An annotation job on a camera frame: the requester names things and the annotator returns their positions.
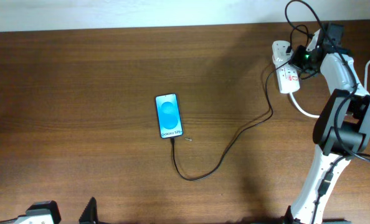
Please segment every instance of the power strip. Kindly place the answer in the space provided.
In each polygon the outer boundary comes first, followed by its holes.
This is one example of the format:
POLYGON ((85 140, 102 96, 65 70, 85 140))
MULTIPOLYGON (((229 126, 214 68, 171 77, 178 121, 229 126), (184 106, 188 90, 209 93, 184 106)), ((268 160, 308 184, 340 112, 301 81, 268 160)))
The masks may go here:
MULTIPOLYGON (((289 46, 290 43, 284 40, 277 40, 272 44, 272 60, 276 68, 291 59, 293 50, 286 53, 289 46)), ((280 93, 293 93, 300 89, 297 70, 288 63, 277 69, 277 77, 280 93)))

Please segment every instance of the smartphone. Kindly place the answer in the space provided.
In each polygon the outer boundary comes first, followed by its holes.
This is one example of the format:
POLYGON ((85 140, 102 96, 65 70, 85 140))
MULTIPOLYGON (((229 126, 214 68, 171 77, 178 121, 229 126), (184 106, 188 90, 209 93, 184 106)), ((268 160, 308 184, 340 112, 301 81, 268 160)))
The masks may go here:
POLYGON ((179 116, 177 95, 167 94, 156 97, 156 109, 162 138, 172 138, 183 135, 183 125, 179 116))

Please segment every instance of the wooden table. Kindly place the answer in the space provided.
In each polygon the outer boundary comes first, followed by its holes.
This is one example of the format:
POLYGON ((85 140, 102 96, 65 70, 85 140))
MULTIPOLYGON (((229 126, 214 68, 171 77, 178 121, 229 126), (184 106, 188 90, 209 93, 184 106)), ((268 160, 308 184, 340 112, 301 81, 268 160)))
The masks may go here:
MULTIPOLYGON (((370 21, 341 23, 363 80, 370 21)), ((55 200, 62 222, 76 223, 91 196, 100 220, 111 223, 284 215, 313 160, 315 120, 278 92, 275 76, 272 119, 245 132, 221 168, 197 182, 175 172, 154 97, 178 94, 184 136, 193 141, 178 138, 177 158, 186 175, 203 174, 239 126, 267 112, 271 45, 290 31, 271 23, 0 33, 0 220, 55 200)), ((329 95, 319 76, 302 82, 295 97, 320 113, 329 95)), ((370 164, 347 167, 324 217, 370 223, 370 164)))

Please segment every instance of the blue phone screen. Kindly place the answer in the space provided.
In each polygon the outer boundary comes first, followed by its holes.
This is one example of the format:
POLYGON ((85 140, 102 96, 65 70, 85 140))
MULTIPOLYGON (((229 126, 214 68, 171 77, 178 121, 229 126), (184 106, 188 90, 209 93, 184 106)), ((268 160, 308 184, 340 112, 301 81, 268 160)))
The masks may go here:
POLYGON ((168 94, 156 97, 160 135, 171 138, 183 134, 183 126, 179 117, 177 95, 168 94))

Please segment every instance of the white wall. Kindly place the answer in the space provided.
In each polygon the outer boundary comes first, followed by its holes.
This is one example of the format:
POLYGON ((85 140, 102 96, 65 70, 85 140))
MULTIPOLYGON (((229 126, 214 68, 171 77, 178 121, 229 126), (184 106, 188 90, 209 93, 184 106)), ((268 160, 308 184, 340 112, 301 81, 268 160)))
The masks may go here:
MULTIPOLYGON (((0 31, 283 22, 287 0, 0 0, 0 31)), ((307 0, 322 20, 370 19, 370 0, 307 0)), ((292 21, 312 21, 295 2, 292 21)))

